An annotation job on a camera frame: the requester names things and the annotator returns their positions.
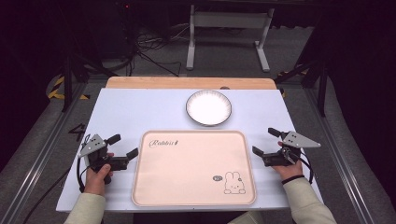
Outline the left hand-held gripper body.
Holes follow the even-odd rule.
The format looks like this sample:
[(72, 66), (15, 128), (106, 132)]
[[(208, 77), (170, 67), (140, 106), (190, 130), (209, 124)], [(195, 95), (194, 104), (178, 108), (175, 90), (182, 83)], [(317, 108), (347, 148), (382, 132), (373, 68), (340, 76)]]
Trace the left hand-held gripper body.
[(80, 185), (82, 182), (82, 172), (80, 171), (81, 160), (85, 161), (86, 168), (92, 168), (98, 172), (105, 164), (111, 166), (111, 171), (126, 170), (129, 164), (126, 156), (114, 157), (108, 155), (108, 145), (106, 139), (98, 134), (88, 136), (88, 140), (82, 144), (82, 149), (78, 154), (77, 178)]

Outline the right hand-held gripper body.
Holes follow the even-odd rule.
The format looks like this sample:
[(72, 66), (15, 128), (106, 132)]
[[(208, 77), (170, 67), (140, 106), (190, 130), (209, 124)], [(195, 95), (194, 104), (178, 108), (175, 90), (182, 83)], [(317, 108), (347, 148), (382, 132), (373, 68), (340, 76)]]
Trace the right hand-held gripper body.
[(276, 153), (264, 153), (262, 160), (265, 166), (289, 166), (301, 158), (302, 148), (320, 147), (320, 143), (297, 132), (282, 132), (281, 149)]

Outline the person's right hand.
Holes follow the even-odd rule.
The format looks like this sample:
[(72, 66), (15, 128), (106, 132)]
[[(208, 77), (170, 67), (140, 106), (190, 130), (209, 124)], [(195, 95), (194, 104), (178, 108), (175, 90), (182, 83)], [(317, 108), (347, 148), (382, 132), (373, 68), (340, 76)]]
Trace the person's right hand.
[(304, 173), (301, 161), (297, 161), (295, 164), (289, 166), (273, 166), (273, 169), (280, 175), (282, 180)]

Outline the person's left hand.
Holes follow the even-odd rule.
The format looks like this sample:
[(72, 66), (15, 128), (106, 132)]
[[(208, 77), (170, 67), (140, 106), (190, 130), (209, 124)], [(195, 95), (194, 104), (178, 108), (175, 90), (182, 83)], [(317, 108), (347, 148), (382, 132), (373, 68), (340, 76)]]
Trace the person's left hand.
[(86, 173), (84, 193), (104, 196), (105, 177), (107, 175), (112, 175), (110, 169), (111, 166), (109, 164), (105, 164), (98, 172), (95, 172), (92, 168), (89, 168)]

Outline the white table mat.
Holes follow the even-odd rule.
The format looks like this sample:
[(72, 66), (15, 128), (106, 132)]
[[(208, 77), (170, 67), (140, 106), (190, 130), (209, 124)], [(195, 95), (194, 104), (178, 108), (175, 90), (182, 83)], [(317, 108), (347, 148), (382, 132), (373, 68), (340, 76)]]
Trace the white table mat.
[(106, 210), (121, 213), (246, 211), (288, 207), (288, 199), (280, 177), (265, 167), (262, 158), (252, 152), (257, 147), (266, 153), (279, 149), (278, 138), (267, 131), (294, 130), (288, 109), (278, 90), (225, 90), (231, 101), (231, 116), (216, 126), (204, 126), (192, 120), (186, 102), (189, 89), (109, 89), (100, 91), (86, 129), (88, 136), (98, 134), (107, 139), (114, 134), (120, 141), (109, 147), (115, 155), (125, 155), (138, 148), (149, 131), (238, 131), (247, 142), (251, 171), (256, 188), (256, 200), (248, 205), (211, 206), (140, 206), (132, 193), (138, 156), (128, 168), (115, 173), (106, 186)]

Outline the black wristband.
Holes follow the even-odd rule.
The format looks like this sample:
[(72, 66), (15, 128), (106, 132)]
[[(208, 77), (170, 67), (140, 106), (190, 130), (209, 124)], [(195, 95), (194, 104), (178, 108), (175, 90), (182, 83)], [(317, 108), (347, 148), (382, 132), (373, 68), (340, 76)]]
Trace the black wristband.
[(282, 183), (282, 185), (285, 185), (285, 184), (289, 183), (290, 181), (293, 181), (293, 180), (299, 179), (299, 178), (305, 178), (305, 176), (304, 175), (295, 175), (295, 176), (292, 176), (292, 177), (282, 180), (281, 183)]

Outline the black tripod stand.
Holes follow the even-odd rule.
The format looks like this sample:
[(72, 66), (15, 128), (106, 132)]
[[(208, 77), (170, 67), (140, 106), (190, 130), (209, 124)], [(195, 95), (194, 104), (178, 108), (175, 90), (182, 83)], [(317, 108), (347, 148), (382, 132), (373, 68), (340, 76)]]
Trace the black tripod stand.
[(328, 70), (323, 61), (313, 61), (296, 66), (289, 72), (281, 72), (280, 76), (274, 79), (275, 84), (280, 84), (289, 78), (295, 77), (299, 74), (306, 72), (301, 81), (304, 88), (312, 89), (314, 84), (318, 82), (318, 98), (317, 108), (319, 114), (325, 116), (325, 95), (327, 89)]
[(78, 82), (87, 82), (89, 76), (87, 74), (87, 69), (84, 65), (87, 64), (93, 69), (99, 71), (108, 77), (116, 77), (117, 74), (105, 69), (102, 65), (94, 63), (81, 55), (76, 53), (70, 53), (66, 56), (64, 60), (64, 107), (63, 112), (65, 112), (68, 107), (73, 103), (73, 87), (72, 87), (72, 76), (75, 76)]

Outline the pink tray with rabbit print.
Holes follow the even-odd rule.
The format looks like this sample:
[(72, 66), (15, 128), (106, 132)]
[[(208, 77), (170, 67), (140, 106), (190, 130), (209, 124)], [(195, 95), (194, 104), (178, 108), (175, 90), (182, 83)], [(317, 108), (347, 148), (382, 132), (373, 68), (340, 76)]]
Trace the pink tray with rabbit print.
[(140, 206), (248, 205), (256, 200), (245, 136), (238, 131), (149, 131), (132, 199)]

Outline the yellow black floor tape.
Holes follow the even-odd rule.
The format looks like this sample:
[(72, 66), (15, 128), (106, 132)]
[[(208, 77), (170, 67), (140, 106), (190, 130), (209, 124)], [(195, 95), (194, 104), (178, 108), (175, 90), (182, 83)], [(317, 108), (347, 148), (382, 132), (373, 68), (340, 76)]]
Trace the yellow black floor tape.
[(59, 76), (55, 81), (52, 89), (49, 91), (48, 98), (52, 99), (65, 99), (65, 96), (62, 93), (59, 93), (58, 90), (60, 89), (61, 85), (64, 83), (64, 76)]

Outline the white round plate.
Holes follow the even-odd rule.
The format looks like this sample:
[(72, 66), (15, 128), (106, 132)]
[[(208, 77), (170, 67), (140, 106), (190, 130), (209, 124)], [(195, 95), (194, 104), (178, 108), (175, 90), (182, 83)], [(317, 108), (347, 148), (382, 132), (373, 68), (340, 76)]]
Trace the white round plate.
[(189, 97), (186, 111), (195, 122), (204, 126), (216, 126), (231, 116), (232, 104), (219, 91), (201, 90)]

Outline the person's cream clothing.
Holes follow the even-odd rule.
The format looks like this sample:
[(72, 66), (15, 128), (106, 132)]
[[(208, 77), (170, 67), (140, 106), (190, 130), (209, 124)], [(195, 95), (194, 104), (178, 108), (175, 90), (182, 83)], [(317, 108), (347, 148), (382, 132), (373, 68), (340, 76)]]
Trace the person's cream clothing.
[(264, 222), (260, 212), (249, 211), (234, 218), (227, 224), (264, 224)]

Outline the white metal stand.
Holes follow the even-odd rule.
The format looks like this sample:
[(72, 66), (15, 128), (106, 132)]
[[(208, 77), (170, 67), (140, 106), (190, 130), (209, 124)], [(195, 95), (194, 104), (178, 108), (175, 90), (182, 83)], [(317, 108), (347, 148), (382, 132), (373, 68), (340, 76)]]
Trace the white metal stand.
[(240, 13), (240, 12), (204, 12), (191, 5), (190, 11), (190, 41), (188, 46), (186, 69), (194, 68), (195, 56), (195, 28), (239, 28), (261, 29), (262, 37), (254, 42), (254, 47), (263, 72), (269, 72), (270, 66), (264, 52), (264, 43), (268, 35), (275, 10), (270, 8), (265, 13)]

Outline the aluminium floor rail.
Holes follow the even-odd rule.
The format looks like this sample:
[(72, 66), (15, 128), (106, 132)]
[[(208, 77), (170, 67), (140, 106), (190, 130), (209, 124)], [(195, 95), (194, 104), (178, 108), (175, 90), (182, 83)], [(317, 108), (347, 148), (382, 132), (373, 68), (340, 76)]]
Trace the aluminium floor rail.
[(317, 96), (315, 92), (310, 89), (304, 89), (305, 95), (311, 107), (314, 109), (316, 118), (318, 120), (321, 130), (329, 143), (332, 159), (335, 163), (336, 169), (341, 177), (341, 180), (346, 189), (349, 200), (355, 209), (358, 219), (361, 224), (375, 224), (375, 221), (362, 197), (359, 185), (355, 176), (353, 175), (350, 166), (343, 154), (339, 151), (332, 129), (325, 117), (322, 116), (317, 106)]
[(0, 224), (14, 224), (55, 149), (85, 84), (72, 90), (72, 103), (51, 100), (17, 151), (0, 172)]

